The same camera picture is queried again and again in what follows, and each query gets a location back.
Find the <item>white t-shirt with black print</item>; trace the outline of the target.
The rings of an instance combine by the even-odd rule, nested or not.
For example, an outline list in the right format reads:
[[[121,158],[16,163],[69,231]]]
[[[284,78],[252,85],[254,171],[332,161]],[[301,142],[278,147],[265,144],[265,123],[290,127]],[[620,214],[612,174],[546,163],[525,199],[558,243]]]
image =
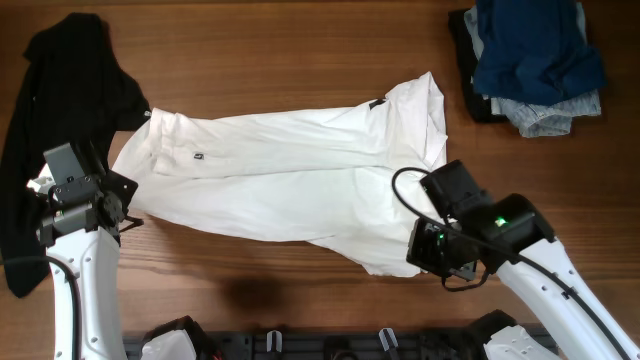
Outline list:
[[[435,210],[421,170],[446,163],[444,97],[431,73],[353,107],[220,118],[154,109],[114,169],[132,204],[197,230],[306,241],[368,273],[412,277],[419,213]]]

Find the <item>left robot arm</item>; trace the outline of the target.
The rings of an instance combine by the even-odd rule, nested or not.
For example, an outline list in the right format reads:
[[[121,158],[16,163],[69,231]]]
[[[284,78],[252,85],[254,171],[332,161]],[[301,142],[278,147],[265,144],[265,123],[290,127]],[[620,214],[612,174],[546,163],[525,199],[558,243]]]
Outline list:
[[[54,284],[57,359],[126,358],[117,294],[122,223],[138,185],[104,168],[92,144],[66,143],[44,158],[53,184],[38,239]]]

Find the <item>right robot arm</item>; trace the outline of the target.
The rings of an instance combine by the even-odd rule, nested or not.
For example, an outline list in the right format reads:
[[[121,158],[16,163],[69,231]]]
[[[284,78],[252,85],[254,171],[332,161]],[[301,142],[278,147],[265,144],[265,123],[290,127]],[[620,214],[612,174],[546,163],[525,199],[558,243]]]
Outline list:
[[[524,196],[494,201],[460,161],[423,171],[435,208],[411,233],[408,263],[447,281],[495,275],[534,313],[569,359],[636,359],[639,348],[586,285],[549,222]]]

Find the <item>black folded garment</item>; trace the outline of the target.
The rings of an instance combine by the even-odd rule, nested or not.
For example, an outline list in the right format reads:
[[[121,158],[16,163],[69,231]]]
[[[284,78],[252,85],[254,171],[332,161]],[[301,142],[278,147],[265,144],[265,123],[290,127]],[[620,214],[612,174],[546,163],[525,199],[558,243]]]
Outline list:
[[[464,22],[465,12],[466,9],[449,12],[447,25],[455,47],[456,62],[466,109],[476,123],[506,122],[506,116],[493,115],[491,102],[484,100],[481,95],[473,90],[472,77],[478,60],[473,51],[471,36]]]

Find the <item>light blue denim garment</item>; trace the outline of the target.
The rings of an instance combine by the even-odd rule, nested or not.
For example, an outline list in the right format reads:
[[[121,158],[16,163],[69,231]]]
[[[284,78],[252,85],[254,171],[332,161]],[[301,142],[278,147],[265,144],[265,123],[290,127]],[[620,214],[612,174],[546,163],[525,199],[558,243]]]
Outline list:
[[[484,43],[478,34],[477,9],[473,6],[463,11],[463,23],[471,39],[476,60],[484,50]],[[586,19],[582,4],[576,3],[576,23],[583,40],[587,41]],[[582,94],[551,106],[532,105],[506,98],[495,98],[485,94],[478,94],[473,90],[473,75],[470,80],[463,81],[464,85],[471,85],[471,95],[480,96],[480,105],[488,106],[488,115],[506,118],[514,125],[521,136],[525,138],[543,136],[562,136],[571,131],[575,117],[601,115],[601,104],[598,90]]]

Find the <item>dark blue shirt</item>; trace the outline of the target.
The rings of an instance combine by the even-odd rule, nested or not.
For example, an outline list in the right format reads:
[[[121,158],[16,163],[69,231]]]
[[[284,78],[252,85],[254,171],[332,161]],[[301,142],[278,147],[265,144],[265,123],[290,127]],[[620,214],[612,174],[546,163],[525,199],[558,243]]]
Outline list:
[[[571,0],[480,0],[482,95],[550,106],[606,85],[599,52],[582,36]]]

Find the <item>right white rail clip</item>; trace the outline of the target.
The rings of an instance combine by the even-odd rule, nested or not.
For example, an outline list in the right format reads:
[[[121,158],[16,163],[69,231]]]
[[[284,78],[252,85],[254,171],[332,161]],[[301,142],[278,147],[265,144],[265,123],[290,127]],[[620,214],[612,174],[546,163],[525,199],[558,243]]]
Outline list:
[[[379,333],[382,348],[389,360],[400,360],[398,341],[392,328],[382,328]]]

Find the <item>white rail clip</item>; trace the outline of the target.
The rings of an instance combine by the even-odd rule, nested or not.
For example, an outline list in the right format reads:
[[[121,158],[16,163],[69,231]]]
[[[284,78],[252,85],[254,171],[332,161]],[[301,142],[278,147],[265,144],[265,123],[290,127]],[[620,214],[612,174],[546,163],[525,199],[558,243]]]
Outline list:
[[[379,333],[382,348],[389,360],[400,360],[398,341],[392,328],[382,328]]]
[[[269,354],[281,354],[283,348],[283,336],[279,330],[271,330],[266,335],[266,352]]]

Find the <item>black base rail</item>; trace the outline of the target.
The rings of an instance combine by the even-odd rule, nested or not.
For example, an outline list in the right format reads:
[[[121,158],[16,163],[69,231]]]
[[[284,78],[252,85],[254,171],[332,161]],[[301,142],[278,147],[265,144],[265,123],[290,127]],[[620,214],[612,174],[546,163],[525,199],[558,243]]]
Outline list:
[[[267,351],[267,334],[211,332],[220,359],[261,360],[273,356]],[[430,328],[420,332],[395,333],[401,359],[466,359],[460,328]],[[348,350],[358,359],[387,359],[389,355],[376,332],[282,334],[280,359],[327,359],[332,350]]]

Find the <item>left white rail clip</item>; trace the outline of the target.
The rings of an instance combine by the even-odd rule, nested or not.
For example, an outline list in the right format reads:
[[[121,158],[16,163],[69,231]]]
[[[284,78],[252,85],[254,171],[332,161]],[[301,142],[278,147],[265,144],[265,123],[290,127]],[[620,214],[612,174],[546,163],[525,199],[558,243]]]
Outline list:
[[[271,330],[266,335],[266,352],[269,354],[281,354],[283,348],[283,336],[279,330]]]

